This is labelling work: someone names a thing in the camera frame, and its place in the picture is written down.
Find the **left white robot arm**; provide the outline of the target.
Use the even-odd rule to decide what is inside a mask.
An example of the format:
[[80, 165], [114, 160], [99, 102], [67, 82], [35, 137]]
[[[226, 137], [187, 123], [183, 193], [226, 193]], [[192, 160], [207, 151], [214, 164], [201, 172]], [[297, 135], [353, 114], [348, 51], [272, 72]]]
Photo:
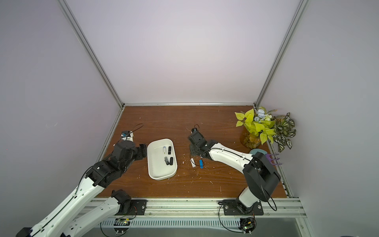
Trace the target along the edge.
[[147, 157], [146, 144], [136, 146], [131, 140], [121, 140], [113, 152], [91, 166], [78, 186], [50, 214], [33, 227], [25, 227], [18, 237], [80, 237], [103, 220], [116, 214], [129, 214], [131, 196], [123, 190], [113, 191], [111, 196], [94, 210], [80, 218], [77, 215], [90, 201], [121, 178], [134, 161]]

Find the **black grey usb drive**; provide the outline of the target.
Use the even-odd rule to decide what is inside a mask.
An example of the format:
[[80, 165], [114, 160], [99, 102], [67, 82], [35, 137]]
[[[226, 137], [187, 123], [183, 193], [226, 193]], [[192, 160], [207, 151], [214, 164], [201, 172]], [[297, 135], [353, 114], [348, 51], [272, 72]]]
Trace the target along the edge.
[[164, 161], [165, 161], [165, 163], [166, 163], [167, 166], [172, 166], [173, 165], [173, 160], [174, 160], [173, 157], [165, 157], [164, 158]]

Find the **white oval storage box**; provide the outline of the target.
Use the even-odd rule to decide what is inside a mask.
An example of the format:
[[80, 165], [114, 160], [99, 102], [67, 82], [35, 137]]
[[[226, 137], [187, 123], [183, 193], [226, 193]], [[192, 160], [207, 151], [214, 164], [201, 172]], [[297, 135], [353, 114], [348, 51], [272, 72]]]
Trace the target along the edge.
[[[163, 146], [167, 148], [167, 154], [163, 154]], [[168, 155], [168, 147], [172, 147], [171, 155]], [[167, 166], [164, 158], [173, 157], [173, 165]], [[173, 177], [178, 169], [173, 141], [165, 138], [153, 141], [147, 147], [148, 174], [149, 177], [160, 181]]]

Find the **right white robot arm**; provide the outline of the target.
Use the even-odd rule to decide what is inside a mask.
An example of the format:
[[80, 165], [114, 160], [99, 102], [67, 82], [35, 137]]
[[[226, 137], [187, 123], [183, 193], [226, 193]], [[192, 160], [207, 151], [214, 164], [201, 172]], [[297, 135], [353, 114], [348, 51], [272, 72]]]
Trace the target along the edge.
[[259, 201], [269, 202], [272, 199], [281, 176], [265, 154], [242, 153], [215, 140], [207, 141], [197, 128], [191, 130], [188, 139], [191, 155], [223, 163], [244, 175], [248, 187], [237, 198], [239, 205], [251, 208]]

